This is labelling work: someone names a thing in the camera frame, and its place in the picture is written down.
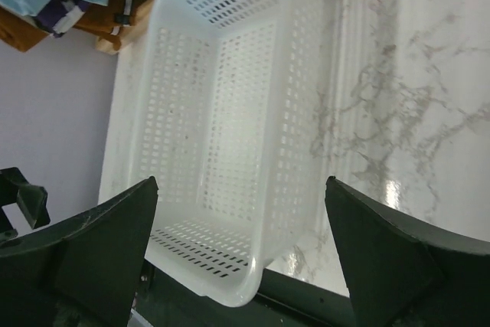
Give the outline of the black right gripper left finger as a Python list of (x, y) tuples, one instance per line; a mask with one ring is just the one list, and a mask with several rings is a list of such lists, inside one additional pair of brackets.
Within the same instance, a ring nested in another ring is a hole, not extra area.
[(146, 178), (88, 211), (1, 243), (3, 326), (125, 326), (155, 217)]

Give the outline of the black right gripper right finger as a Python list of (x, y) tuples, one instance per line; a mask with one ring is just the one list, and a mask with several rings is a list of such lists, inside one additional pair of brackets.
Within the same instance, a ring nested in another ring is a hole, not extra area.
[(359, 326), (487, 326), (489, 244), (394, 210), (336, 177), (325, 207)]

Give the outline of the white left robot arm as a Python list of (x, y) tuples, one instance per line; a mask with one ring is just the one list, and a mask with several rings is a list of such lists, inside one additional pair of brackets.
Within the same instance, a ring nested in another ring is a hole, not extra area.
[(127, 325), (157, 200), (156, 180), (146, 178), (52, 224), (45, 188), (3, 169), (1, 204), (16, 204), (32, 232), (20, 236), (1, 218), (1, 324)]

